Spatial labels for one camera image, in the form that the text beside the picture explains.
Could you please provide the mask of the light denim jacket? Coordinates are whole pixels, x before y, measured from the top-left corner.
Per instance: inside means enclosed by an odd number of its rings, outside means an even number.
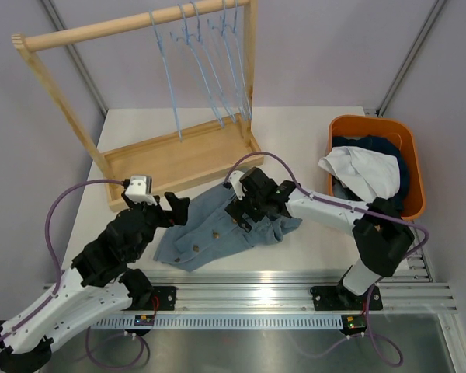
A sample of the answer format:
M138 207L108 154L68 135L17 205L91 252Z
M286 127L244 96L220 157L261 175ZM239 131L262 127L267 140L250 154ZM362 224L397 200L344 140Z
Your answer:
M252 226L247 232L225 210L234 197L233 190L218 184L193 198L187 223L165 230L153 260L192 272L256 246L276 245L302 223L281 215L266 216L259 222L246 218Z

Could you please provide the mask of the white shirt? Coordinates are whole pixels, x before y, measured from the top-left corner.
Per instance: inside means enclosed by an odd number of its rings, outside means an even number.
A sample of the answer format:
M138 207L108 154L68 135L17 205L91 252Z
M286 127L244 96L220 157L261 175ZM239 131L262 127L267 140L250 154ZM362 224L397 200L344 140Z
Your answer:
M365 202L394 197L400 188L400 169L393 155L355 146L334 147L318 166Z

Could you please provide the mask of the dark blue denim garment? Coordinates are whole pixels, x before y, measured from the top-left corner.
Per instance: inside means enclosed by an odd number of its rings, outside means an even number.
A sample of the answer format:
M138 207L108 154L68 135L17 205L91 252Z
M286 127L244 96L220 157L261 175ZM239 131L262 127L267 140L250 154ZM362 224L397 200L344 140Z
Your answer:
M332 150L318 165L339 181L349 199L371 202L380 197L405 210L411 176L399 148L387 138L334 136Z

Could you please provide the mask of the light blue grey-skirt hanger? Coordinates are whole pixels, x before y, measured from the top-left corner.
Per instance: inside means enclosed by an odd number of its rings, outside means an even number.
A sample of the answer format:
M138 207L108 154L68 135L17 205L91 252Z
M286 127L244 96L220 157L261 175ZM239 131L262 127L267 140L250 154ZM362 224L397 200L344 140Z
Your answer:
M234 14L231 23L227 21L226 1L224 1L223 6L223 15L221 18L221 37L224 41L224 47L231 71L238 109L244 120L251 120L252 104L249 102L247 97L245 58L243 57L244 48L240 43L238 25L240 8L239 1L234 1Z

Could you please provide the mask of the light blue jacket hanger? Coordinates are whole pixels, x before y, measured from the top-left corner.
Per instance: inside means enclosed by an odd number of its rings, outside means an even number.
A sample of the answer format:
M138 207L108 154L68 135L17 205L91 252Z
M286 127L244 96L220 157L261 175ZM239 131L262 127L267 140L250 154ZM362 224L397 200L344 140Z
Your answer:
M181 28L181 34L178 35L178 34L170 33L170 37L172 38L173 43L175 44L177 50L179 51L179 53L180 53L180 55L182 57L183 64L184 64L186 70L189 72L190 76L193 78L194 82L196 83L196 80L195 80L195 78L193 76L193 73L195 73L198 76L198 78L200 78L200 73L199 73L199 69L198 69L198 67L196 65L195 59L193 58L193 55L192 55L190 49L185 44L185 33L184 33L184 30L183 30L185 28L185 22L187 23L187 26L188 26L187 16L186 16L186 12L184 10L183 5L178 4L178 9L179 9L179 14L181 15L181 20L183 21L183 26ZM201 91L201 93L203 94L205 99L207 100L206 95L204 94L202 89L197 85L197 83L196 83L196 86Z

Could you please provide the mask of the light blue dark-denim hanger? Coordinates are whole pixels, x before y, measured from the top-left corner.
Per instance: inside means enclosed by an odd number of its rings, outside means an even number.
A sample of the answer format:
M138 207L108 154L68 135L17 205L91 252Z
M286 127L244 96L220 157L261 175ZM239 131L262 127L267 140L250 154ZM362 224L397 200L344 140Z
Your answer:
M207 97L210 104L210 108L213 110L214 115L218 119L221 127L224 127L224 120L220 115L220 108L222 108L228 117L236 124L235 114L233 113L224 90L221 85L220 76L217 73L214 59L210 54L210 50L207 46L206 34L202 32L200 26L200 14L196 3L190 1L195 12L196 18L196 32L190 33L188 31L187 23L185 22L185 44L190 49L193 58L195 59L196 65L199 69L200 78L193 73L197 85L202 89Z

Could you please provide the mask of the light blue shirt hanger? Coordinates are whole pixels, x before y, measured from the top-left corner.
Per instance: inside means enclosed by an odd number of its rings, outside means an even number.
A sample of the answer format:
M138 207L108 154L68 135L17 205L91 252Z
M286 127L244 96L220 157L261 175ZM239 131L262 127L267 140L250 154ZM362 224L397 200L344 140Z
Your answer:
M153 12L152 12L151 9L149 10L148 14L149 14L149 18L151 20L151 26L152 26L152 28L154 30L155 39L157 41L159 53L161 55L163 66L164 66L164 69L165 69L165 77L166 77L166 81L167 81L168 88L169 88L170 98L171 98L171 101L172 101L172 112L173 112L173 116L174 116L174 120L175 120L176 131L177 131L177 134L178 134L179 141L182 141L183 140L183 133L182 133L182 128L181 128L181 123L180 123L180 120L179 120L177 104L176 104L176 96L175 96L174 89L173 89L173 84L172 84L172 78L171 78L171 75L170 75L168 59L167 59L166 53L165 53L165 45L164 45L163 36L158 30L158 26L157 26L157 23L155 22L155 17L153 16Z

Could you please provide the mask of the light blue skirt hanger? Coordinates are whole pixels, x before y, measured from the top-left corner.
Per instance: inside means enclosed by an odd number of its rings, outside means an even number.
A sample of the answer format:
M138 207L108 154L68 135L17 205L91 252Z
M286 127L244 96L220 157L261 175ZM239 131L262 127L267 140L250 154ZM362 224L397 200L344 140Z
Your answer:
M224 41L221 37L221 18L223 15L223 4L224 1L221 1L221 9L220 9L220 15L219 15L219 21L215 23L214 21L211 21L210 19L207 20L207 27L210 33L210 38L212 39L213 46L215 53L217 55L217 59L222 65L222 68L224 69L224 75L228 80L228 83L230 84L230 90L231 90L231 96L235 100L235 107L238 109L238 104L237 104L237 99L235 95L235 89L233 86L233 81L231 77L231 71L230 67L228 64L228 58L226 54L226 50L224 47Z

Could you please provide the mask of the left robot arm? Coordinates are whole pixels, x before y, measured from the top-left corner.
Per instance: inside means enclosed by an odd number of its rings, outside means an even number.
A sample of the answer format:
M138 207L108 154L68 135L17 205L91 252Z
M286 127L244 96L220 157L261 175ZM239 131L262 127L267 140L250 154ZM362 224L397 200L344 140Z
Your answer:
M72 337L116 311L144 309L154 288L139 260L158 228L184 225L190 199L165 193L170 208L148 193L125 194L119 212L61 274L60 280L29 308L0 320L0 370L35 372Z

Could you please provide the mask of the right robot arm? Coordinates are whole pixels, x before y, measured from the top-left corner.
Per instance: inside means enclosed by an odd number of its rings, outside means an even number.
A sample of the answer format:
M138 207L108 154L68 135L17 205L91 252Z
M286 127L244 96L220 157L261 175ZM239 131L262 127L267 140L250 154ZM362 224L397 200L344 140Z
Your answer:
M317 222L353 237L359 259L338 284L311 289L317 310L363 310L372 284L391 277L414 241L411 229L391 203L376 198L371 203L342 200L304 190L293 180L281 184L261 169L233 171L224 187L235 194L226 212L247 232L252 223L269 216Z

